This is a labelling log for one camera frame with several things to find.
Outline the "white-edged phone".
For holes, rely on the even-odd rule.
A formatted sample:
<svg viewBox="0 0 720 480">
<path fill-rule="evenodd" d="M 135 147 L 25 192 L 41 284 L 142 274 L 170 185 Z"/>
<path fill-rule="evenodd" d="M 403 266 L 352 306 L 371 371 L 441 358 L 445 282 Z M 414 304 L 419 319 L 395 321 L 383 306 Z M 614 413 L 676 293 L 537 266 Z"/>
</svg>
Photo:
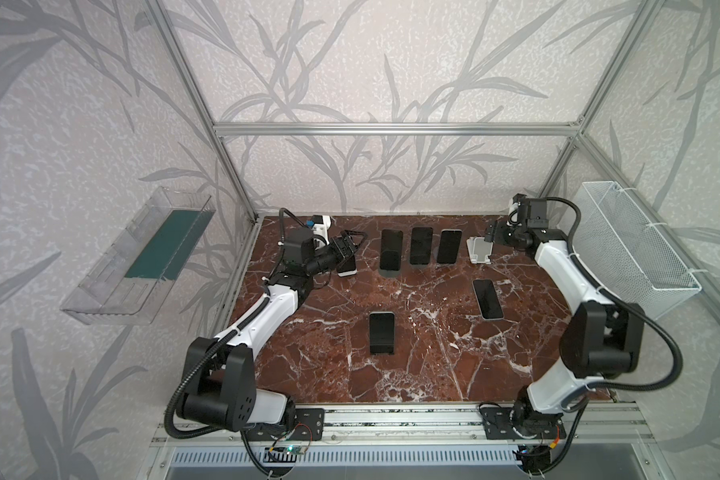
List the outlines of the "white-edged phone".
<svg viewBox="0 0 720 480">
<path fill-rule="evenodd" d="M 483 319 L 498 320 L 504 317 L 503 309 L 492 280 L 474 280 L 473 290 Z"/>
</svg>

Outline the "black phone front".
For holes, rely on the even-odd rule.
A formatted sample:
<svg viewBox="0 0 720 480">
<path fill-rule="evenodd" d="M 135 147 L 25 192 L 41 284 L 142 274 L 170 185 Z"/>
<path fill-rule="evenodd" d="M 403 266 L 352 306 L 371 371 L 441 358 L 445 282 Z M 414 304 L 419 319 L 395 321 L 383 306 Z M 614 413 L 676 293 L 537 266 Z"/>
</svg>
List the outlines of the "black phone front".
<svg viewBox="0 0 720 480">
<path fill-rule="evenodd" d="M 372 312 L 369 315 L 369 351 L 395 350 L 395 314 Z"/>
</svg>

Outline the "white folding phone stand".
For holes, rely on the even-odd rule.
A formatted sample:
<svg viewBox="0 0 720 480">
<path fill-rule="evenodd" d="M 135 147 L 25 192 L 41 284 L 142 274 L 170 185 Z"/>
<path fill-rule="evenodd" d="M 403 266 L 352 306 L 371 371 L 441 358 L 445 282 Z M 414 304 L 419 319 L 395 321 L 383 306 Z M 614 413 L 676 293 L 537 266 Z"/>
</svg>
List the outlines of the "white folding phone stand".
<svg viewBox="0 0 720 480">
<path fill-rule="evenodd" d="M 484 237 L 470 237 L 466 241 L 467 252 L 471 264 L 490 264 L 493 243 Z"/>
</svg>

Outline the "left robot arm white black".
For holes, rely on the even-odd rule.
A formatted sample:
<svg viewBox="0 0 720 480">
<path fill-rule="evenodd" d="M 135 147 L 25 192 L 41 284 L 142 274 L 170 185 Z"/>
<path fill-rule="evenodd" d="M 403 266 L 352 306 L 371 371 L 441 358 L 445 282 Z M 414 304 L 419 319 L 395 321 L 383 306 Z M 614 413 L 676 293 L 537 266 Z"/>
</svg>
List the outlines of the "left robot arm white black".
<svg viewBox="0 0 720 480">
<path fill-rule="evenodd" d="M 255 360 L 276 330 L 305 303 L 315 288 L 314 278 L 345 264 L 366 240 L 367 234 L 356 230 L 344 230 L 328 240 L 308 227 L 285 235 L 257 302 L 222 332 L 190 344 L 182 379 L 164 412 L 166 432 L 189 439 L 258 425 L 292 430 L 293 401 L 257 387 Z"/>
</svg>

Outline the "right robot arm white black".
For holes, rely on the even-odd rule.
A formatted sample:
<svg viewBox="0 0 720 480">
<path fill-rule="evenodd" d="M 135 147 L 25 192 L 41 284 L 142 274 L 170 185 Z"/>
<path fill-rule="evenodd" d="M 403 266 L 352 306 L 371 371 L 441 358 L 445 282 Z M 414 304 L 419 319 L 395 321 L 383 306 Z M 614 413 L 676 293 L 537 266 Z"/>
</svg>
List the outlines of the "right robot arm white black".
<svg viewBox="0 0 720 480">
<path fill-rule="evenodd" d="M 571 312 L 559 340 L 558 360 L 518 393 L 517 418 L 571 412 L 606 379 L 633 371 L 643 331 L 638 319 L 605 296 L 570 236 L 550 226 L 547 203 L 546 198 L 517 194 L 507 218 L 491 227 L 496 243 L 525 253 L 548 274 Z"/>
</svg>

